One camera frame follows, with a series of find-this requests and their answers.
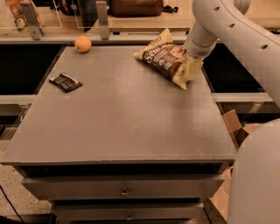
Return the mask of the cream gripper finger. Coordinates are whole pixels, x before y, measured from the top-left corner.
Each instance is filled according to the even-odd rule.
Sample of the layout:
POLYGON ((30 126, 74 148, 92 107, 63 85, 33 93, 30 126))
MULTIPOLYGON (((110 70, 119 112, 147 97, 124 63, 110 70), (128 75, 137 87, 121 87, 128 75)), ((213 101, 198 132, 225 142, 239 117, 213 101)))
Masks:
POLYGON ((186 63, 183 65, 183 72, 181 77, 185 81, 193 80, 197 73, 203 66, 203 61, 201 59, 195 59, 193 57, 189 57, 186 60, 186 63))

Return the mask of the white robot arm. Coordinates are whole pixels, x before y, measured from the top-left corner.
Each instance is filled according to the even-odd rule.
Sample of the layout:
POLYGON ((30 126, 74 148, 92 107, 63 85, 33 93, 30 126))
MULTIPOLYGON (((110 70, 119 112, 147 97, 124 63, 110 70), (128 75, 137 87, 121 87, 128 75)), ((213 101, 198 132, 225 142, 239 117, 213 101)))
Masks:
MULTIPOLYGON (((244 16, 251 0, 193 0, 190 56, 204 59, 221 41, 280 106, 279 37, 244 16)), ((259 126, 236 153, 227 224, 280 224, 280 120, 259 126)))

